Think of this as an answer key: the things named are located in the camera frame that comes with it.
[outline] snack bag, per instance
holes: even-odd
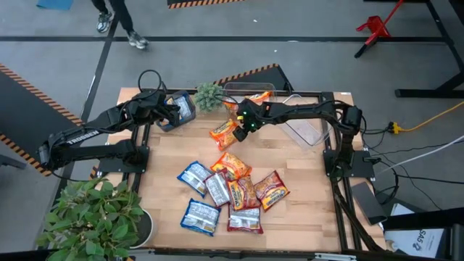
[[[290,193],[275,170],[262,181],[256,183],[254,191],[265,212]]]
[[[218,225],[220,209],[190,199],[181,227],[212,236]]]
[[[231,200],[225,184],[225,174],[227,174],[227,169],[223,168],[204,180],[216,207],[227,204]]]
[[[248,210],[260,206],[250,176],[235,181],[227,180],[227,188],[231,197],[231,204],[235,211]]]
[[[255,104],[261,105],[263,102],[268,102],[271,95],[270,91],[265,91],[262,94],[254,94],[251,96],[244,96],[245,99],[250,99]],[[235,103],[232,103],[232,99],[225,97],[224,105],[227,109],[236,112],[239,109],[239,106]]]
[[[232,133],[237,126],[237,123],[229,119],[221,126],[210,131],[210,136],[216,141],[217,147],[220,151],[223,151],[225,148],[237,141],[237,138]]]
[[[222,170],[224,167],[227,168],[228,171],[225,178],[232,181],[249,175],[252,171],[252,167],[246,165],[238,157],[227,152],[224,152],[223,156],[211,166],[211,170],[218,171]]]
[[[211,174],[211,172],[198,161],[192,162],[178,177],[177,179],[190,185],[202,197],[206,195],[206,185],[204,180]]]
[[[260,208],[235,211],[232,205],[229,205],[227,231],[246,231],[262,234]]]

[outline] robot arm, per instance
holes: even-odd
[[[51,134],[38,148],[41,166],[56,170],[78,160],[117,157],[136,160],[136,145],[122,140],[111,146],[74,147],[87,139],[103,133],[133,130],[136,126],[152,124],[166,119],[171,125],[179,125],[179,107],[165,104],[166,94],[161,91],[142,92],[130,101],[102,112],[95,120],[82,126]]]
[[[336,111],[341,111],[341,119],[336,118]],[[295,119],[324,119],[335,131],[342,135],[339,150],[333,162],[333,176],[342,177],[349,171],[353,160],[353,138],[360,131],[363,112],[355,106],[340,101],[325,101],[320,104],[286,105],[283,103],[263,102],[255,104],[249,99],[243,100],[237,110],[238,120],[242,126],[233,132],[234,136],[243,141],[248,132],[254,133],[266,124],[282,124]]]

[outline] black pants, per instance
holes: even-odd
[[[128,32],[133,31],[133,23],[132,23],[132,18],[131,15],[129,14],[128,8],[126,7],[124,0],[109,0],[111,7],[115,11],[115,14],[119,18],[119,21],[121,22],[121,25],[123,26],[124,30]],[[100,12],[106,12],[108,13],[108,9],[104,3],[104,0],[92,0],[92,3],[94,3],[94,6],[100,11]]]

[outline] white cable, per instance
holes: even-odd
[[[454,141],[451,141],[451,142],[449,142],[448,144],[446,144],[446,145],[444,145],[444,146],[441,146],[441,147],[439,147],[438,149],[435,149],[435,150],[433,150],[433,151],[431,151],[431,152],[427,152],[427,153],[421,154],[421,155],[419,155],[419,156],[417,156],[417,157],[413,157],[413,158],[411,158],[411,159],[407,159],[407,160],[405,160],[405,161],[403,161],[403,162],[397,163],[397,164],[395,164],[395,165],[393,165],[393,166],[391,166],[391,167],[388,167],[388,168],[382,170],[382,171],[379,172],[378,174],[384,173],[384,172],[386,172],[387,170],[390,170],[390,169],[392,169],[392,168],[394,168],[394,167],[403,165],[403,164],[405,164],[405,163],[412,162],[413,160],[420,159],[421,157],[425,157],[425,156],[428,156],[428,155],[433,154],[433,153],[435,153],[435,152],[441,151],[442,149],[446,149],[447,147],[449,147],[449,146],[455,144],[456,142],[462,140],[463,138],[464,138],[464,136],[461,136],[461,137],[455,139]]]

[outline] sneaker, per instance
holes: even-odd
[[[113,20],[113,15],[111,12],[108,12],[107,14],[101,12],[99,15],[99,22],[96,24],[96,30],[99,33],[104,33],[108,31],[112,20]]]
[[[137,47],[137,49],[145,49],[148,46],[148,41],[141,37],[136,31],[132,31],[128,36],[130,46]]]

